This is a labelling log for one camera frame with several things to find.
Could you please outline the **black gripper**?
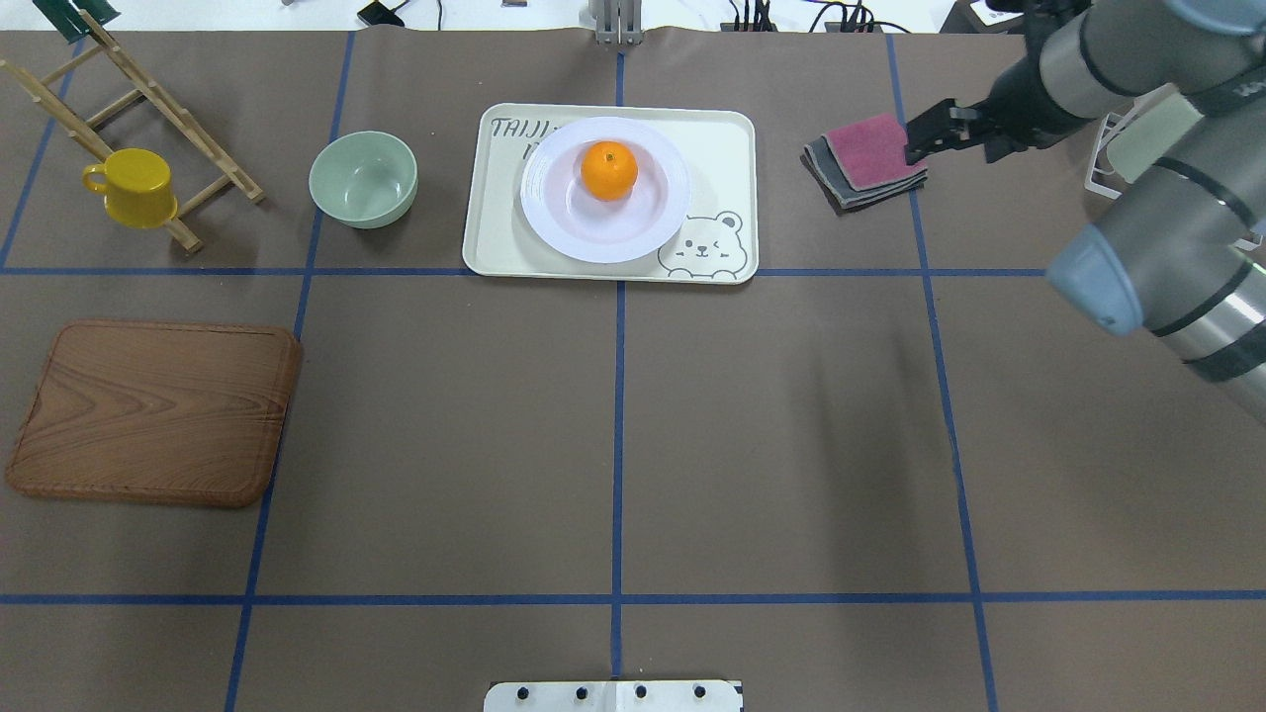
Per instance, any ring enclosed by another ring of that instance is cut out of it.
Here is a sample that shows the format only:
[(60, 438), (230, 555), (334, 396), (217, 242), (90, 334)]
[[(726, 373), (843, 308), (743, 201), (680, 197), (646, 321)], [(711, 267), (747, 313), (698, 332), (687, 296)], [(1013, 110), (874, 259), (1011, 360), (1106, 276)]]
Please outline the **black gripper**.
[(913, 166), (942, 149), (984, 143), (985, 160), (991, 165), (1025, 149), (1048, 149), (1087, 123), (1058, 106), (1044, 89), (1036, 61), (1025, 57), (1005, 68), (975, 106), (961, 106), (946, 98), (909, 119), (904, 158)]

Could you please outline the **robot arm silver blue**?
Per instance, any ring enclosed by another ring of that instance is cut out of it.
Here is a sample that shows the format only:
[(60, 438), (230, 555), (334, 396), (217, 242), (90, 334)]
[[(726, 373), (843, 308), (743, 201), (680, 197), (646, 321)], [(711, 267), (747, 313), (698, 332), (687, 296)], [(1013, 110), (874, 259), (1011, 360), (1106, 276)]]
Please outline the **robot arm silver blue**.
[(1025, 54), (974, 105), (906, 123), (905, 157), (981, 144), (987, 162), (1050, 148), (1127, 100), (1172, 86), (1198, 111), (1044, 276), (1125, 336), (1144, 328), (1189, 371), (1263, 418), (1263, 267), (1237, 243), (1263, 229), (1261, 1), (996, 1), (1025, 18)]

